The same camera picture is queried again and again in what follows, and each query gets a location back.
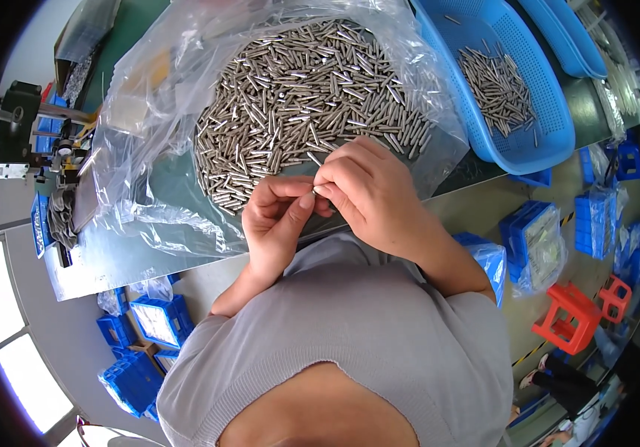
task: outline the pink shoe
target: pink shoe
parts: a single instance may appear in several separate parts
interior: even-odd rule
[[[548,360],[548,353],[544,354],[541,356],[541,358],[539,359],[539,366],[538,369],[541,372],[546,371],[546,361]]]
[[[526,377],[521,379],[521,382],[519,382],[519,389],[523,390],[526,387],[528,387],[529,385],[533,384],[534,374],[537,373],[537,372],[538,372],[538,370],[533,370],[533,371],[529,372],[526,375]]]

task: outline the gray sweater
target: gray sweater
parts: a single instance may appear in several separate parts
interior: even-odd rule
[[[506,322],[484,295],[442,297],[416,266],[351,233],[298,252],[235,317],[186,340],[157,408],[173,446],[213,446],[273,387],[320,361],[391,403],[422,446],[494,447],[513,379]]]

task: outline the pile of metal pins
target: pile of metal pins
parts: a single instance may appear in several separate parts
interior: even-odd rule
[[[313,152],[334,151],[337,138],[369,135],[410,159],[423,152],[428,105],[404,91],[365,31],[333,20],[264,35],[223,69],[195,139],[198,182],[220,210],[235,215],[284,167],[320,165]]]
[[[459,49],[459,67],[467,78],[479,109],[484,115],[489,133],[494,136],[496,128],[504,138],[522,127],[531,130],[536,113],[531,105],[531,94],[518,72],[510,55],[496,44],[495,55],[484,41],[486,54],[465,47]],[[534,146],[538,147],[538,136],[534,128]]]

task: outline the plastic bag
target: plastic bag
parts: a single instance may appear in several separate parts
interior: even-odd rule
[[[173,287],[168,276],[161,276],[151,280],[135,282],[129,286],[132,291],[141,295],[148,295],[151,299],[173,300]]]
[[[114,317],[120,316],[129,310],[126,300],[126,292],[123,287],[115,288],[113,291],[105,291],[97,294],[97,304]]]
[[[301,25],[272,26],[290,17],[350,19],[373,31],[406,90],[416,86],[414,95],[436,125],[431,147],[409,162],[419,197],[431,197],[469,147],[444,81],[450,71],[419,37],[405,0],[178,0],[114,67],[93,143],[96,225],[140,236],[175,255],[228,257],[247,251],[240,216],[224,215],[202,196],[190,149],[220,72],[254,38]],[[313,174],[316,167],[305,169]],[[313,217],[303,237],[344,223],[338,214]]]
[[[465,246],[492,283],[496,296],[496,306],[501,308],[504,299],[504,278],[506,277],[506,248],[499,244]]]
[[[514,283],[514,299],[546,292],[566,266],[568,250],[561,236],[560,215],[560,210],[551,205],[524,230],[529,262]]]
[[[591,252],[603,259],[615,246],[616,196],[615,189],[593,186],[588,192],[590,207]]]

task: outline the red plastic stool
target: red plastic stool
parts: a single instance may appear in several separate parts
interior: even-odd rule
[[[547,294],[552,300],[548,314],[543,323],[534,324],[531,331],[566,353],[576,355],[583,351],[593,338],[595,328],[600,322],[600,309],[570,282],[566,287],[552,285]],[[559,309],[566,310],[568,315],[557,318]],[[572,318],[578,322],[575,327],[571,325]]]
[[[614,323],[620,323],[623,321],[623,315],[625,310],[630,304],[630,297],[633,296],[633,292],[630,288],[621,280],[611,275],[613,282],[608,288],[603,288],[598,292],[598,297],[603,299],[603,316],[606,320]],[[615,308],[618,312],[615,317],[611,316],[611,308]]]

